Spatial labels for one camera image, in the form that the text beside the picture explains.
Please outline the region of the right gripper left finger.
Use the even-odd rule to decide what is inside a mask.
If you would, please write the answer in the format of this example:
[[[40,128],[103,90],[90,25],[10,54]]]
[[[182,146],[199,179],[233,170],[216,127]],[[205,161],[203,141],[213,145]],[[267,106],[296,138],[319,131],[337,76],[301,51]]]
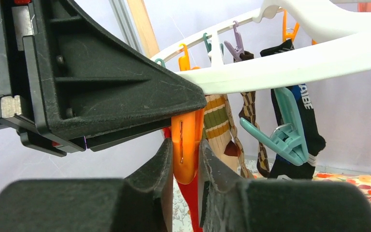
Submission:
[[[172,149],[126,178],[19,180],[0,193],[0,232],[170,232]]]

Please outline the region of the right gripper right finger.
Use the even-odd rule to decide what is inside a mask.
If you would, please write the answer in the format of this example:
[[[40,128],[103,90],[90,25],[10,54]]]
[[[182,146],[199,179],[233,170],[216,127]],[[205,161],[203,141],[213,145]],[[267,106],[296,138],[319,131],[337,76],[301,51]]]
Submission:
[[[239,176],[199,146],[199,224],[205,232],[371,232],[371,205],[343,182]]]

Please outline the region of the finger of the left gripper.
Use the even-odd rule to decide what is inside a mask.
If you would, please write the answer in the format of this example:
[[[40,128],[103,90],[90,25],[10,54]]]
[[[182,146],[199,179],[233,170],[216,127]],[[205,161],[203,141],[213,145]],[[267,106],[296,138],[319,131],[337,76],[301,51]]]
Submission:
[[[36,130],[24,146],[99,151],[205,107],[203,91],[137,52],[72,0],[34,0],[23,38]]]

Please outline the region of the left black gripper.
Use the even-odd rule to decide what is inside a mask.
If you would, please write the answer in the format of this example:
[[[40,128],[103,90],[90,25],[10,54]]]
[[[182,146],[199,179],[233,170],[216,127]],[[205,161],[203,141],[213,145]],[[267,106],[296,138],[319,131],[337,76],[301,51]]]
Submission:
[[[23,146],[50,152],[50,141],[38,134],[30,97],[22,39],[16,35],[13,16],[29,15],[28,4],[0,0],[0,130],[13,128]]]

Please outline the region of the red sock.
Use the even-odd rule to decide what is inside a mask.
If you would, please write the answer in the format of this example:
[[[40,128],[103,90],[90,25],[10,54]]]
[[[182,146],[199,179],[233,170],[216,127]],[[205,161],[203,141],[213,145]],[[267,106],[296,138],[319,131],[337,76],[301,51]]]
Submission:
[[[177,182],[180,192],[185,199],[189,210],[191,224],[194,232],[203,232],[199,224],[199,201],[198,201],[198,175],[196,174],[193,181],[187,185]]]

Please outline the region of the orange clothes peg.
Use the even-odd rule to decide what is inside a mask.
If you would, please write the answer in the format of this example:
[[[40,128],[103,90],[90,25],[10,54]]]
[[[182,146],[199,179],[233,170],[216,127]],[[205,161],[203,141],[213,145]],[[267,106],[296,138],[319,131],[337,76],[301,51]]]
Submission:
[[[196,150],[202,139],[204,109],[171,118],[173,173],[176,180],[190,184],[198,169]]]

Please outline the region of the white round clip hanger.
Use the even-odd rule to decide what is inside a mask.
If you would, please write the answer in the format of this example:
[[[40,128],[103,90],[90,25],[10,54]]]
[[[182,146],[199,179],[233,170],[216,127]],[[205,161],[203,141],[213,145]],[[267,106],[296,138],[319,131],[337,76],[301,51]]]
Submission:
[[[315,45],[225,64],[218,35],[234,23],[259,23],[288,11]],[[212,38],[209,68],[171,72],[161,66],[155,82],[204,95],[293,86],[371,70],[371,13],[351,12],[337,0],[266,0],[260,8],[206,29]]]

